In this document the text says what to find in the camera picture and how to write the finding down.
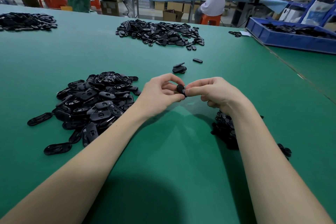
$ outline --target floor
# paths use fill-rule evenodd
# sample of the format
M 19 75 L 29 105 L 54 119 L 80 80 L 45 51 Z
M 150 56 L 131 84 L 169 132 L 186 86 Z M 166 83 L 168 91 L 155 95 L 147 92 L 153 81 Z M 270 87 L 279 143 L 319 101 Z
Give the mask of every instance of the floor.
M 15 2 L 18 5 L 22 5 L 22 0 L 15 0 Z M 120 17 L 128 17 L 126 14 L 129 14 L 129 17 L 132 17 L 132 13 L 133 11 L 131 10 L 131 0 L 125 0 L 128 8 L 129 8 L 129 12 L 127 10 L 126 5 L 123 2 L 120 2 L 118 4 L 119 7 L 119 16 Z M 162 21 L 162 11 L 161 10 L 155 10 L 153 7 L 153 4 L 150 3 L 150 1 L 145 1 L 145 0 L 140 0 L 139 1 L 139 14 L 140 14 L 140 18 L 141 19 L 149 19 L 149 20 L 158 20 L 158 21 Z M 95 10 L 97 13 L 101 14 L 102 11 L 101 10 Z M 221 26 L 225 26 L 225 27 L 229 27 L 233 14 L 234 14 L 235 10 L 234 9 L 229 9 L 227 16 L 222 16 L 221 17 Z M 188 16 L 189 14 L 184 13 L 182 16 L 182 20 L 181 22 L 188 22 Z M 192 16 L 192 20 L 191 23 L 194 23 L 194 15 Z

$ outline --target white paper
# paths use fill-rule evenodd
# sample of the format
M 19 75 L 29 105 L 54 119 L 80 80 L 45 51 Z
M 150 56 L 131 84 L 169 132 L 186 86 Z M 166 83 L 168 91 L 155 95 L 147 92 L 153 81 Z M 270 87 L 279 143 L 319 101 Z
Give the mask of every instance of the white paper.
M 240 31 L 241 35 L 252 36 L 250 32 Z

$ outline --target blue plastic item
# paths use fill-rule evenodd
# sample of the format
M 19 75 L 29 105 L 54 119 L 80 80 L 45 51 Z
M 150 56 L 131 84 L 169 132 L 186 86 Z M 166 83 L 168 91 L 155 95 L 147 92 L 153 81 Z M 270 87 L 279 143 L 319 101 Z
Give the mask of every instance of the blue plastic item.
M 299 23 L 266 20 L 259 18 L 250 18 L 249 23 L 247 24 L 246 27 L 248 31 L 250 31 L 252 35 L 254 35 L 264 45 L 292 48 L 304 51 L 336 54 L 336 48 L 335 48 L 336 39 L 326 39 L 313 36 L 294 35 L 289 33 L 275 32 L 263 26 L 262 23 L 272 23 L 273 25 L 276 26 L 281 25 L 296 26 L 299 28 L 310 26 L 317 31 L 326 32 L 336 37 L 336 33 L 334 32 L 328 31 L 319 26 L 314 27 L 311 25 L 305 25 Z

